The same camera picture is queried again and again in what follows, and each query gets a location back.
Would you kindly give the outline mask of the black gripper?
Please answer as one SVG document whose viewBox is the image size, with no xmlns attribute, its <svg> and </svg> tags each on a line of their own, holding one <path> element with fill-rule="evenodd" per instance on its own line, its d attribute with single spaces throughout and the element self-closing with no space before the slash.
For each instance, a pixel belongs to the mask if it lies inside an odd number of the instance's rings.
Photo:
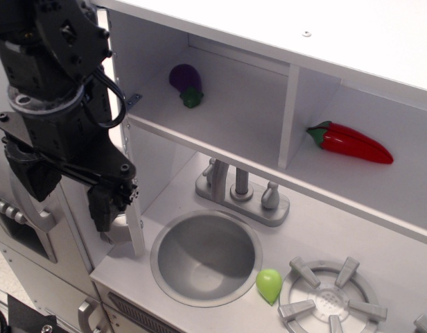
<svg viewBox="0 0 427 333">
<path fill-rule="evenodd" d="M 10 112 L 0 112 L 5 156 L 26 191 L 44 201 L 62 176 L 87 186 L 89 212 L 98 232 L 109 232 L 130 204 L 133 164 L 115 147 L 105 90 L 76 90 L 63 99 L 41 101 L 9 92 Z"/>
</svg>

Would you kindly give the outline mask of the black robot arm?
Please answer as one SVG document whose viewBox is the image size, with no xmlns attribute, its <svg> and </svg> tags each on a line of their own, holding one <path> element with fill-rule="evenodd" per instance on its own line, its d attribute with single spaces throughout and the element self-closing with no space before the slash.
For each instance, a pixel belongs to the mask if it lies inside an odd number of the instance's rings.
<svg viewBox="0 0 427 333">
<path fill-rule="evenodd" d="M 10 168 L 38 201 L 63 177 L 87 185 L 100 232 L 132 202 L 136 173 L 109 136 L 127 111 L 103 69 L 112 55 L 109 37 L 84 1 L 0 1 L 11 106 L 0 113 L 0 129 Z"/>
</svg>

